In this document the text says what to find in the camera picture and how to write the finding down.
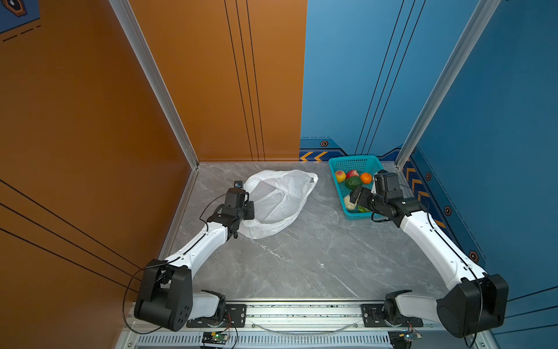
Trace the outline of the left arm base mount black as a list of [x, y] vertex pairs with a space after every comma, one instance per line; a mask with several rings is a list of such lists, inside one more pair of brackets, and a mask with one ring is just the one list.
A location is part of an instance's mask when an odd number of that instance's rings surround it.
[[246, 325], [247, 304], [227, 303], [222, 320], [216, 318], [197, 318], [186, 323], [187, 328], [244, 328]]

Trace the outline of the pink peach fruit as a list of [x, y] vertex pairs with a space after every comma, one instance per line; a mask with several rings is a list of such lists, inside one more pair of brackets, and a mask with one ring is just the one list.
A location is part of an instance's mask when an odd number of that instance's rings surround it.
[[346, 178], [351, 178], [351, 177], [360, 177], [360, 174], [357, 170], [350, 170], [347, 174], [346, 174]]

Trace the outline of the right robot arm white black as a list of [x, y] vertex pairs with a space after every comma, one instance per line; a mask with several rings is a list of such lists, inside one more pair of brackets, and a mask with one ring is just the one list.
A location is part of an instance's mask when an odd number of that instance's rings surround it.
[[509, 285], [498, 274], [489, 275], [467, 257], [436, 225], [427, 208], [401, 190], [383, 194], [358, 186], [350, 202], [393, 222], [421, 248], [448, 289], [440, 299], [415, 295], [410, 290], [392, 292], [384, 301], [388, 324], [408, 318], [437, 322], [454, 337], [492, 330], [504, 323]]

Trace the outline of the green mango fruit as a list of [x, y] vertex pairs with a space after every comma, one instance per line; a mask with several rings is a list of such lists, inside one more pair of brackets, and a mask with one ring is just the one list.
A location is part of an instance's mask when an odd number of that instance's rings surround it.
[[354, 190], [358, 186], [361, 186], [362, 184], [363, 184], [363, 182], [361, 181], [361, 179], [358, 176], [348, 177], [344, 181], [345, 187], [348, 188], [349, 190]]

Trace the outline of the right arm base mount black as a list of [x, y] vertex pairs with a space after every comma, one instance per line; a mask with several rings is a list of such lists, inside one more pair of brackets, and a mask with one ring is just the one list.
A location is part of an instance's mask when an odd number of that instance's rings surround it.
[[423, 327], [424, 322], [420, 318], [406, 317], [395, 311], [390, 314], [385, 309], [385, 304], [380, 303], [365, 303], [360, 306], [361, 315], [364, 327], [366, 328], [379, 328], [379, 327]]

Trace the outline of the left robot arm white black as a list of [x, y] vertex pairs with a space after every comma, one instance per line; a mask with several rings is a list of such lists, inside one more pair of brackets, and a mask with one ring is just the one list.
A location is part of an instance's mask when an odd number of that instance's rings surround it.
[[240, 223], [252, 219], [253, 201], [237, 206], [221, 204], [183, 248], [164, 260], [151, 260], [142, 269], [135, 318], [174, 332], [197, 319], [220, 325], [225, 320], [225, 295], [208, 290], [194, 292], [193, 279], [219, 247], [238, 237]]

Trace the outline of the beige pear fruit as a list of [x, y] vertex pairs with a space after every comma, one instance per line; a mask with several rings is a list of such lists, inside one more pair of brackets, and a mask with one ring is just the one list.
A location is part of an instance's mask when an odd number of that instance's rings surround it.
[[352, 203], [350, 201], [351, 197], [350, 195], [347, 195], [344, 197], [343, 199], [343, 203], [344, 203], [344, 207], [347, 211], [355, 211], [357, 209], [357, 204], [356, 203]]

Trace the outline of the yellow orange bumpy fruit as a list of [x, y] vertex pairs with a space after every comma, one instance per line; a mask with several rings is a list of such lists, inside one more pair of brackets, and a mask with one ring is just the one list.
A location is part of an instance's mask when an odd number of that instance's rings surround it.
[[335, 171], [334, 175], [337, 180], [337, 183], [343, 183], [347, 178], [346, 173], [341, 170]]

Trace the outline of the white plastic bag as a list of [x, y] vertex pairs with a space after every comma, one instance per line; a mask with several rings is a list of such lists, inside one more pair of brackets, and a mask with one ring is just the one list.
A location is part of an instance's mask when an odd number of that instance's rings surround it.
[[317, 174], [301, 170], [263, 170], [253, 174], [244, 189], [254, 202], [254, 219], [245, 219], [240, 233], [257, 240], [288, 228], [299, 217], [317, 183]]

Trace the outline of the orange tangerine fruit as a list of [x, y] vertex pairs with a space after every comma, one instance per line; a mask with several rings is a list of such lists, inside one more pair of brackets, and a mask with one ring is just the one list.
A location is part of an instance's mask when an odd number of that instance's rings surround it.
[[365, 173], [360, 175], [360, 181], [364, 185], [369, 185], [373, 181], [373, 176], [370, 173], [365, 172]]

